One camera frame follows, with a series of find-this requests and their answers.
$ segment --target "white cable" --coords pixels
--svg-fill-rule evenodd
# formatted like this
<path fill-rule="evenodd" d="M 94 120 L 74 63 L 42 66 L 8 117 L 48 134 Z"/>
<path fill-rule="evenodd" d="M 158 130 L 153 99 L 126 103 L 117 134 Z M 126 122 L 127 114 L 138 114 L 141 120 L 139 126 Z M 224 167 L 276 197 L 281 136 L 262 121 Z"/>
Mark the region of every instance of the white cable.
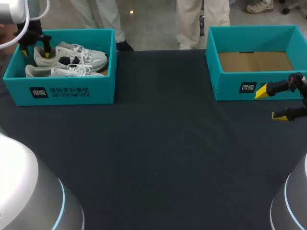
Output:
<path fill-rule="evenodd" d="M 30 18 L 30 21 L 40 20 L 41 18 L 45 17 L 48 14 L 49 10 L 50 10 L 50 0 L 47 0 L 47 6 L 46 6 L 46 9 L 45 9 L 45 12 L 42 15 L 36 17 L 36 18 Z"/>
<path fill-rule="evenodd" d="M 49 12 L 50 10 L 50 0 L 47 0 L 47 7 L 45 9 L 45 12 L 36 17 L 36 18 L 30 18 L 30 12 L 29 12 L 29 6 L 28 6 L 28 0 L 24 0 L 24 8 L 25 8 L 25 14 L 26 14 L 26 19 L 25 19 L 25 24 L 24 24 L 24 28 L 23 30 L 20 32 L 20 34 L 18 34 L 17 37 L 15 37 L 13 40 L 7 42 L 7 43 L 4 43 L 2 45 L 0 45 L 0 49 L 4 49 L 4 48 L 7 48 L 9 46 L 12 46 L 14 45 L 15 43 L 17 43 L 24 35 L 25 33 L 27 32 L 28 30 L 28 27 L 29 27 L 29 23 L 30 21 L 37 21 L 37 20 L 40 20 L 41 18 L 45 17 L 46 14 Z"/>

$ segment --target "pair of sneakers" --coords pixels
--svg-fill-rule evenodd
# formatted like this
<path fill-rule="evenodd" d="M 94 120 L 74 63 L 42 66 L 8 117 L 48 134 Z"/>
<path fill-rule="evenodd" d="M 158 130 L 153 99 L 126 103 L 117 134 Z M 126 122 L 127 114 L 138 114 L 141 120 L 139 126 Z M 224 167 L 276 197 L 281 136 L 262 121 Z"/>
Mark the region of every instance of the pair of sneakers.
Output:
<path fill-rule="evenodd" d="M 27 65 L 26 77 L 102 77 L 99 73 L 108 68 L 108 55 L 101 51 L 85 49 L 77 44 L 61 42 L 52 49 L 49 57 L 43 47 L 34 48 L 38 67 Z"/>

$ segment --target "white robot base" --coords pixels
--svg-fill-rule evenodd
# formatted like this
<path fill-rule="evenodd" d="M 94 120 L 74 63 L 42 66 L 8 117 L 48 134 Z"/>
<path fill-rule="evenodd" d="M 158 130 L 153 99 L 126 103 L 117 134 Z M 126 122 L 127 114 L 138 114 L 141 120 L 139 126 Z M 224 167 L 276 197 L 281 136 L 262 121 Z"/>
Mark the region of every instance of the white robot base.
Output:
<path fill-rule="evenodd" d="M 307 155 L 288 176 L 270 209 L 272 230 L 307 229 Z"/>
<path fill-rule="evenodd" d="M 0 230 L 83 230 L 71 191 L 25 145 L 0 134 Z"/>

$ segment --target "open cardboard box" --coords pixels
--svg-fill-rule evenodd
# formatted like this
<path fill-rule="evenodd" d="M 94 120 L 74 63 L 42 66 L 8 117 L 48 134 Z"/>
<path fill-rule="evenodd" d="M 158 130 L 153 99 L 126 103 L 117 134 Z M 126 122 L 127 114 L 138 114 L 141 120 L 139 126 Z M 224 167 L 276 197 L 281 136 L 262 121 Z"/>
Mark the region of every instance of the open cardboard box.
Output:
<path fill-rule="evenodd" d="M 206 59 L 216 100 L 254 100 L 265 83 L 307 73 L 307 42 L 295 25 L 211 27 Z M 268 99 L 301 96 L 281 92 Z"/>

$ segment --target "white pants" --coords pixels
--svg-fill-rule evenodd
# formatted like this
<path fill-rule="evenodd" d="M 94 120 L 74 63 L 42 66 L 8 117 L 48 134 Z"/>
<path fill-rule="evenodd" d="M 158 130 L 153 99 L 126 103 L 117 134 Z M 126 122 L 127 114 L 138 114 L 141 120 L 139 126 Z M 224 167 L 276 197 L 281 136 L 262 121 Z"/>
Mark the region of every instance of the white pants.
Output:
<path fill-rule="evenodd" d="M 71 3 L 80 13 L 86 28 L 99 28 L 94 18 L 90 0 L 71 0 Z M 96 0 L 96 3 L 104 27 L 114 29 L 117 43 L 125 41 L 125 33 L 121 29 L 116 0 Z"/>
<path fill-rule="evenodd" d="M 196 47 L 200 40 L 200 12 L 203 0 L 177 0 L 176 39 Z M 204 0 L 205 39 L 210 26 L 229 25 L 229 0 Z"/>

